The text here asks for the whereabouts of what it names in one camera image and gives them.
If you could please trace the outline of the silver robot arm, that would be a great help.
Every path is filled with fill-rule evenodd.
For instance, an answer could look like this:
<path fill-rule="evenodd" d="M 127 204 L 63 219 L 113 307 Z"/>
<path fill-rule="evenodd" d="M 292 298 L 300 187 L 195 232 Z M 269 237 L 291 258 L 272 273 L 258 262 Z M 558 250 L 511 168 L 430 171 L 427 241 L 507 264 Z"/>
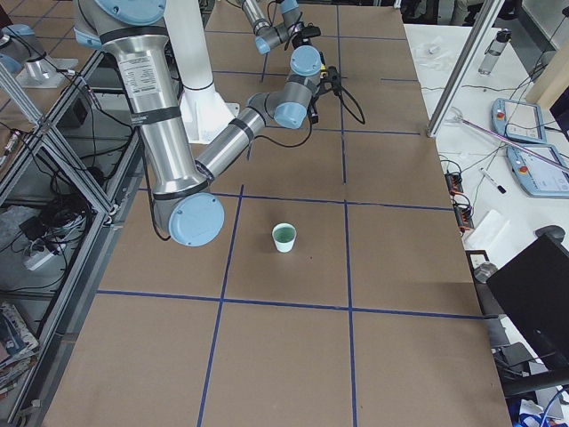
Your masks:
<path fill-rule="evenodd" d="M 297 46 L 296 38 L 300 37 L 305 28 L 302 12 L 296 1 L 276 1 L 277 9 L 281 13 L 282 21 L 272 23 L 262 11 L 258 1 L 236 1 L 248 19 L 254 34 L 254 43 L 261 55 L 270 53 L 273 49 L 284 44 Z"/>
<path fill-rule="evenodd" d="M 77 1 L 79 44 L 111 55 L 155 175 L 149 198 L 156 234 L 184 246 L 217 237 L 225 213 L 209 185 L 269 122 L 297 129 L 318 91 L 321 55 L 305 37 L 299 6 L 279 5 L 272 25 L 259 5 L 243 1 L 260 53 L 293 44 L 284 88 L 254 94 L 232 111 L 217 93 L 195 1 Z"/>

